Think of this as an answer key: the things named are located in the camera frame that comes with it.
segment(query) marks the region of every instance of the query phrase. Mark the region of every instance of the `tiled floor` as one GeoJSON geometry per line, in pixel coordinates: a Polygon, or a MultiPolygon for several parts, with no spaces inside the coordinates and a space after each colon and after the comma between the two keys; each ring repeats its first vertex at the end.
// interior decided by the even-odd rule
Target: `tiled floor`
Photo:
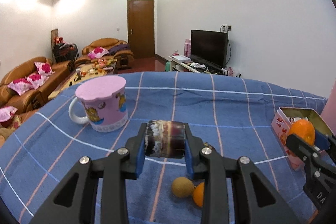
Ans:
{"type": "Polygon", "coordinates": [[[165,63],[157,57],[135,59],[131,69],[119,69],[118,73],[140,71],[165,71],[165,63]]]}

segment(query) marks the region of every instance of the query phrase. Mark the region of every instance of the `baseboard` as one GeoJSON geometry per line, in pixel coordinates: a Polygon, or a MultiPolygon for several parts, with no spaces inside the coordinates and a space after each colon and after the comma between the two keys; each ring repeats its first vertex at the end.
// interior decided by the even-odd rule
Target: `baseboard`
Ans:
{"type": "Polygon", "coordinates": [[[160,61],[162,61],[162,62],[164,62],[164,63],[168,62],[167,59],[165,59],[164,57],[162,57],[162,56],[160,56],[160,55],[158,55],[158,54],[155,54],[155,57],[159,58],[160,61]]]}

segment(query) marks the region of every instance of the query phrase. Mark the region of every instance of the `cup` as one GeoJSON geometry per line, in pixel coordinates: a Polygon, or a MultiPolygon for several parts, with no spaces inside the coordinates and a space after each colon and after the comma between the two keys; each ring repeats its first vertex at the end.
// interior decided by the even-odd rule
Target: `cup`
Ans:
{"type": "Polygon", "coordinates": [[[111,132],[121,128],[127,121],[125,97],[126,80],[120,76],[100,76],[86,81],[75,92],[76,98],[69,106],[70,119],[78,124],[89,122],[98,132],[111,132]],[[80,101],[86,116],[73,113],[74,105],[80,101]]]}

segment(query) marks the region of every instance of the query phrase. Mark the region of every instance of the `silver bolt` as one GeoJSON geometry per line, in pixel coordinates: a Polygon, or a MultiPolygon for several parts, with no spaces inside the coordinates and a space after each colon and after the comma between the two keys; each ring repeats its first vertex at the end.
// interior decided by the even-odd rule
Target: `silver bolt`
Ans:
{"type": "Polygon", "coordinates": [[[122,147],[122,148],[118,149],[118,154],[119,155],[125,155],[125,154],[127,154],[127,152],[128,152],[128,149],[125,148],[125,147],[122,147]]]}
{"type": "Polygon", "coordinates": [[[79,162],[80,162],[81,164],[87,164],[89,161],[90,161],[90,158],[87,157],[87,156],[81,157],[81,158],[79,159],[79,162]]]}
{"type": "Polygon", "coordinates": [[[250,159],[245,156],[242,156],[239,160],[242,164],[248,164],[250,162],[250,159]]]}
{"type": "Polygon", "coordinates": [[[212,153],[212,149],[209,148],[209,147],[202,148],[202,153],[203,153],[204,155],[209,155],[209,154],[212,153]]]}

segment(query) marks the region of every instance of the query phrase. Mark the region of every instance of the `dark purple sugarcane segment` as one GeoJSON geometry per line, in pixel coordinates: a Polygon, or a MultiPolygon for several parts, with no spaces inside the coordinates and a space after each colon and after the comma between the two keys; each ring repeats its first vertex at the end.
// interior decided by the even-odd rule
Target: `dark purple sugarcane segment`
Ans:
{"type": "Polygon", "coordinates": [[[181,159],[184,155],[185,130],[182,122],[149,121],[145,134],[148,157],[181,159]]]}

